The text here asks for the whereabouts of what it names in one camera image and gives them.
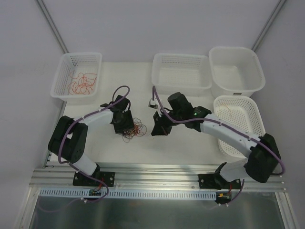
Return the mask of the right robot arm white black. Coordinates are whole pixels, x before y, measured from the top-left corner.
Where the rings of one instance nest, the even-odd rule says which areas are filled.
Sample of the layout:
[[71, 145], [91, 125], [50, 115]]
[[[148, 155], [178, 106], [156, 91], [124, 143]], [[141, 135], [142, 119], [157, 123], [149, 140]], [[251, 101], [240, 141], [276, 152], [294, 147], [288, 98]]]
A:
[[[248, 133], [218, 118], [211, 110], [202, 106], [194, 107], [180, 92], [167, 99], [170, 109], [165, 108], [155, 88], [149, 105], [157, 111], [153, 115], [153, 136], [166, 136], [173, 126], [183, 124], [189, 129], [216, 137], [227, 143], [244, 156], [233, 163], [224, 162], [212, 174], [202, 175], [199, 182], [213, 189], [228, 188], [231, 182], [250, 177], [259, 183], [266, 183], [271, 176], [285, 172], [283, 162], [270, 134], [259, 136]], [[274, 172], [280, 165], [282, 171]]]

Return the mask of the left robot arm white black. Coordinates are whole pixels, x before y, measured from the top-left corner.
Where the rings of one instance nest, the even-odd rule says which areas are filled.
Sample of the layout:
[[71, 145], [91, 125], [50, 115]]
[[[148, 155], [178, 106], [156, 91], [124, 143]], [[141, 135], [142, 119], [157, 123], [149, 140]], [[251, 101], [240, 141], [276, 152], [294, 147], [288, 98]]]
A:
[[58, 156], [61, 163], [71, 164], [75, 168], [73, 186], [114, 186], [114, 172], [102, 172], [101, 167], [85, 155], [85, 144], [89, 130], [95, 127], [113, 125], [114, 132], [123, 135], [134, 128], [131, 102], [118, 95], [109, 104], [85, 115], [78, 121], [62, 116], [48, 143], [48, 150]]

